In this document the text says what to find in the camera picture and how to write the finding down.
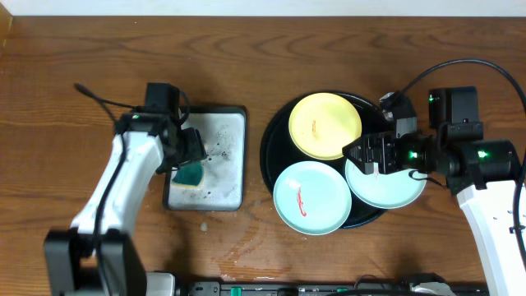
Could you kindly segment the green yellow sponge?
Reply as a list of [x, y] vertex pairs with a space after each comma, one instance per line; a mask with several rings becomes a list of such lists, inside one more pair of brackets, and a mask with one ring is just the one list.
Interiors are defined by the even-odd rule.
[[203, 164], [193, 162], [173, 171], [171, 184], [175, 186], [198, 187], [204, 177]]

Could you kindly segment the light blue front plate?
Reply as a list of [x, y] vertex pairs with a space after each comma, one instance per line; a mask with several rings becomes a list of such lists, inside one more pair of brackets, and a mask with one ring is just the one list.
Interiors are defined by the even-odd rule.
[[353, 204], [344, 177], [327, 164], [302, 161], [288, 166], [273, 188], [281, 220], [299, 233], [330, 234], [344, 224]]

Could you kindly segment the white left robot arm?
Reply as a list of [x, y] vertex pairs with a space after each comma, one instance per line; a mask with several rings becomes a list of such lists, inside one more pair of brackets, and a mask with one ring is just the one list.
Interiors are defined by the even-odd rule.
[[176, 279], [148, 272], [132, 241], [152, 177], [206, 157], [201, 134], [160, 113], [125, 113], [116, 122], [110, 160], [68, 230], [44, 240], [53, 295], [174, 295]]

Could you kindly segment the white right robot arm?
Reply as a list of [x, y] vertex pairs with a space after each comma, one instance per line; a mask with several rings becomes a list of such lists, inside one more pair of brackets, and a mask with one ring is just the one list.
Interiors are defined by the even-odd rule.
[[389, 93], [381, 107], [392, 128], [360, 136], [343, 155], [364, 174], [416, 169], [444, 176], [473, 232], [490, 294], [523, 295], [525, 267], [516, 239], [524, 235], [525, 204], [514, 194], [525, 189], [516, 150], [508, 140], [484, 139], [475, 87], [430, 90], [428, 103], [436, 135], [418, 131], [409, 98]]

